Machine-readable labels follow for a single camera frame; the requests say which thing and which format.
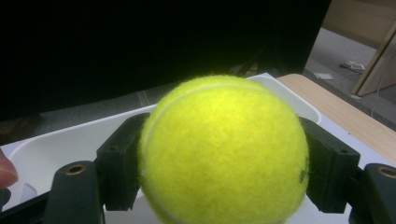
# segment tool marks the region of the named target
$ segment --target floor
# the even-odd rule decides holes
[[[356,99],[350,95],[350,91],[361,74],[340,67],[340,64],[345,62],[355,62],[367,66],[374,54],[375,49],[321,29],[303,75],[396,131],[396,86]],[[333,80],[318,79],[315,77],[315,73],[331,74]],[[174,84],[165,85],[95,104],[40,114],[41,120],[24,138],[156,104],[164,94],[174,87]]]
[[[356,97],[351,91],[361,77],[361,71],[340,66],[353,62],[367,67],[374,54],[375,49],[321,29],[303,75],[396,131],[396,85]],[[318,79],[315,73],[331,74],[333,79]]]

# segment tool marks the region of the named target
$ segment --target dark background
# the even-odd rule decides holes
[[[0,3],[0,120],[259,62],[302,73],[328,1]]]

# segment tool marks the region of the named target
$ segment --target white tray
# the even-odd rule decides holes
[[[363,153],[370,154],[368,161],[388,163],[270,75],[263,74],[249,79],[261,83],[289,103],[300,117],[313,120],[350,146],[362,148]],[[49,191],[54,173],[62,166],[73,161],[93,161],[96,158],[96,149],[126,119],[140,113],[150,112],[154,106],[43,134],[24,141],[20,146],[12,149],[9,158],[15,164],[20,180],[9,188],[12,197],[5,209]],[[288,223],[347,223],[348,210],[346,211],[347,214],[343,215],[321,214],[309,199],[305,198],[300,210],[290,218]],[[106,223],[161,222],[149,208],[145,196],[139,192],[133,211],[106,212]]]

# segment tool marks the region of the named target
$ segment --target yellow tennis ball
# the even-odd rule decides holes
[[[138,159],[164,223],[283,223],[308,183],[298,117],[241,77],[198,77],[169,92],[145,122]]]

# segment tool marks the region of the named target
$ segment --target human hand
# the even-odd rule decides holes
[[[17,181],[18,174],[15,166],[0,148],[0,189],[5,189]]]

